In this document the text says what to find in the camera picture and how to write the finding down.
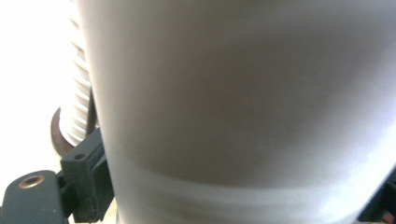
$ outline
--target black plastic bracket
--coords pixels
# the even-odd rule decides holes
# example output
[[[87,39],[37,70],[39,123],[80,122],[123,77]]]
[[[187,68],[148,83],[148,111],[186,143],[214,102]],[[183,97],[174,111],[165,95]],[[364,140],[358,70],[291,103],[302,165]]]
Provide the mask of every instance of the black plastic bracket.
[[[12,182],[0,224],[67,224],[103,219],[114,198],[102,136],[93,132],[62,160],[62,171],[38,171]]]

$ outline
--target black plastic part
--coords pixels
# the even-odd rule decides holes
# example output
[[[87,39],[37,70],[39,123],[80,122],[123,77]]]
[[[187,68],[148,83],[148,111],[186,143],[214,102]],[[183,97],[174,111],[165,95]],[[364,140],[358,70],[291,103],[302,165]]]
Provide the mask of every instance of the black plastic part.
[[[76,222],[103,219],[114,198],[100,130],[94,131],[61,160],[64,181],[76,189]]]
[[[360,222],[378,222],[386,213],[396,216],[396,167],[358,217]]]
[[[39,184],[21,188],[28,178],[44,178]],[[52,171],[39,171],[24,175],[12,182],[5,194],[1,209],[1,224],[66,224],[58,178]]]
[[[67,224],[103,219],[113,198],[100,130],[62,160],[59,174],[39,171],[12,182],[0,207],[0,224]]]

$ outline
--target screw hole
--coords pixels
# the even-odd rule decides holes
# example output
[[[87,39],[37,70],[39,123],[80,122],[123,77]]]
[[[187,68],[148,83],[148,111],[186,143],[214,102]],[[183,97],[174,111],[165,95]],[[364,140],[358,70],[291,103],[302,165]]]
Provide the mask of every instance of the screw hole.
[[[46,177],[44,177],[43,175],[33,175],[33,176],[29,176],[27,178],[24,178],[21,183],[18,185],[18,187],[20,187],[20,189],[29,189],[32,187],[35,187],[39,184],[41,184],[44,179]]]
[[[81,160],[84,157],[85,157],[84,154],[77,154],[74,158],[75,158],[75,160]]]

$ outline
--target white plastic container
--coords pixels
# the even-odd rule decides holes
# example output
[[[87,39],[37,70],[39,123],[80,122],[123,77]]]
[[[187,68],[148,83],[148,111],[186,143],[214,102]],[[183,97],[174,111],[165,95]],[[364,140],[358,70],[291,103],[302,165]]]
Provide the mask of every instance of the white plastic container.
[[[121,224],[351,223],[396,158],[395,1],[78,1]]]

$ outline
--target ribbed white surface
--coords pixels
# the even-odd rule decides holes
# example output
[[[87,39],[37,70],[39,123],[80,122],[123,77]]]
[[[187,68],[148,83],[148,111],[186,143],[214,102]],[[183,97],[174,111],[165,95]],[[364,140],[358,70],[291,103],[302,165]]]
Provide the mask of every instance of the ribbed white surface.
[[[71,46],[73,48],[73,69],[69,96],[61,106],[61,133],[72,146],[76,146],[86,136],[90,105],[91,82],[85,61],[85,45],[79,30],[79,16],[76,5],[70,2]]]

